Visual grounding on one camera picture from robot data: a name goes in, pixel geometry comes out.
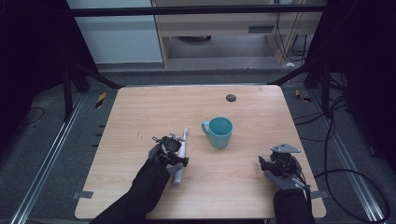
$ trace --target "wooden table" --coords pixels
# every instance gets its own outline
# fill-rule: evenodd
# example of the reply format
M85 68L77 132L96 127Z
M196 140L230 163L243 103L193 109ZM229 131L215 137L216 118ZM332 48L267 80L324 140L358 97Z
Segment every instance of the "wooden table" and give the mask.
M236 96L228 102L226 96ZM216 149L201 122L226 116L233 122L229 145ZM278 86L132 87L119 90L87 177L76 217L94 218L128 191L137 171L155 146L152 136L182 136L189 128L183 182L168 182L148 218L275 217L275 185L262 173L259 156L269 160L270 147L288 143L302 150L295 157L307 184L317 190L282 90ZM323 201L313 200L314 217L324 217Z

